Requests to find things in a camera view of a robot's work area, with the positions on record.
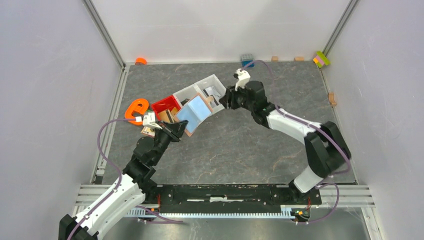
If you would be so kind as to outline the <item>tan leather card holder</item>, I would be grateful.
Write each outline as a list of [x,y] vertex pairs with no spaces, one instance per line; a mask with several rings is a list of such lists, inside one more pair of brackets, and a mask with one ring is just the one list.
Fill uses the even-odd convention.
[[191,137],[199,125],[213,113],[207,100],[197,93],[176,113],[174,119],[178,122],[187,121],[184,132]]

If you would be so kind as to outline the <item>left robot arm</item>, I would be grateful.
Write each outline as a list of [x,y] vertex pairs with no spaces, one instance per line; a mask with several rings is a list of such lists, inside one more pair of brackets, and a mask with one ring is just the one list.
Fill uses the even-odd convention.
[[188,120],[174,123],[156,121],[149,116],[136,117],[154,131],[154,137],[138,140],[131,160],[117,180],[89,207],[76,216],[65,215],[59,222],[60,240],[101,240],[130,210],[157,198],[157,184],[151,179],[155,166],[170,143],[179,142]]

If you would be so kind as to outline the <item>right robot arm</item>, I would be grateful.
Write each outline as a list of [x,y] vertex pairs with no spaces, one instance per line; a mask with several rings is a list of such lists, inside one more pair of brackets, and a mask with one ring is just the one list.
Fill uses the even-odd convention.
[[340,167],[344,164],[350,170],[352,155],[338,126],[332,121],[307,121],[288,113],[268,101],[262,82],[228,87],[219,102],[227,109],[246,109],[257,124],[304,144],[307,167],[289,183],[288,196],[293,203],[302,204],[312,188],[330,175],[342,174]]

